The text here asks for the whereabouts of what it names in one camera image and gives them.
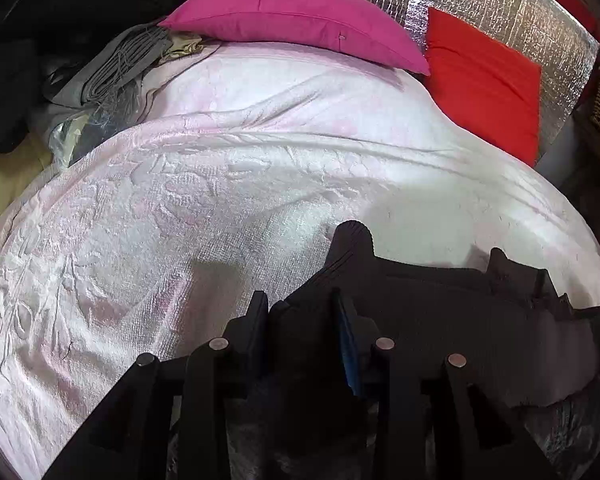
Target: cushion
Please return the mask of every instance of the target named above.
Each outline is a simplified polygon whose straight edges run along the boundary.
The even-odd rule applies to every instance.
[[[318,46],[429,73],[408,33],[366,0],[187,0],[160,25],[225,41]]]
[[[449,119],[532,166],[538,152],[539,65],[429,9],[425,86]]]

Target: red pillow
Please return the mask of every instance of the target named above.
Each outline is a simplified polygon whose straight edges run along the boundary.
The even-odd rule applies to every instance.
[[[532,166],[538,152],[539,65],[430,8],[425,86],[449,119]]]

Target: olive green fabric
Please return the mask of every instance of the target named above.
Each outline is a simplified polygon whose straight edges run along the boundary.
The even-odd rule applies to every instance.
[[[0,155],[0,215],[49,164],[51,153],[33,134],[11,153]]]

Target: gray cloth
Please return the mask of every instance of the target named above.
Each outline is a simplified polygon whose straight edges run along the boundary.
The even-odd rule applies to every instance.
[[[147,69],[172,45],[157,22],[128,28],[117,35],[51,101],[69,108],[100,104]]]
[[[102,102],[82,107],[46,103],[29,113],[29,128],[43,139],[54,154],[54,160],[67,168],[116,133],[142,123],[151,111],[155,94],[189,67],[213,54],[220,44],[219,41],[196,44],[199,49],[193,49],[193,54],[148,67],[133,80],[112,87],[114,91],[107,93]],[[74,94],[79,91],[78,84],[71,89]]]

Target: gray towel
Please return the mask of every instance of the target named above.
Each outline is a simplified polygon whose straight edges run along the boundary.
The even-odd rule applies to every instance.
[[[103,102],[140,75],[172,45],[169,32],[145,23],[117,35],[62,87],[52,101],[71,108]]]

